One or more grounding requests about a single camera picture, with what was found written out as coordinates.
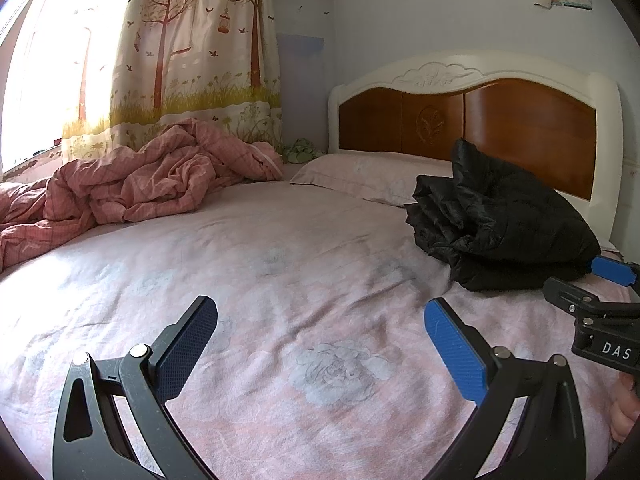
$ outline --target pink pillowcase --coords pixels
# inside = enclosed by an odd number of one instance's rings
[[[402,207],[415,202],[412,195],[420,174],[451,177],[451,163],[402,153],[332,153],[306,164],[290,182]]]

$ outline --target hand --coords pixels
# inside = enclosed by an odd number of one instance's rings
[[[624,442],[640,415],[640,399],[634,391],[634,378],[620,372],[614,386],[615,402],[611,407],[611,436]]]

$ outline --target black puffer jacket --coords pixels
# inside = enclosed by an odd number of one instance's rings
[[[459,139],[453,179],[421,175],[406,206],[423,251],[468,290],[540,288],[590,272],[600,246],[578,213],[532,173]]]

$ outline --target metal bolt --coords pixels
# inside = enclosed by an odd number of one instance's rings
[[[566,358],[563,355],[554,355],[553,361],[556,366],[566,366]]]
[[[82,366],[89,359],[89,354],[87,352],[78,352],[74,355],[73,363],[76,366]]]
[[[139,345],[135,345],[130,351],[129,353],[131,354],[131,357],[142,357],[144,354],[146,354],[148,350],[148,346],[145,344],[139,344]]]
[[[497,346],[494,348],[494,355],[500,359],[508,359],[511,357],[511,352],[504,346]]]

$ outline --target green cloth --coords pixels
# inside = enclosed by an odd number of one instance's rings
[[[290,146],[285,146],[282,157],[289,164],[302,164],[322,155],[308,139],[298,139]]]

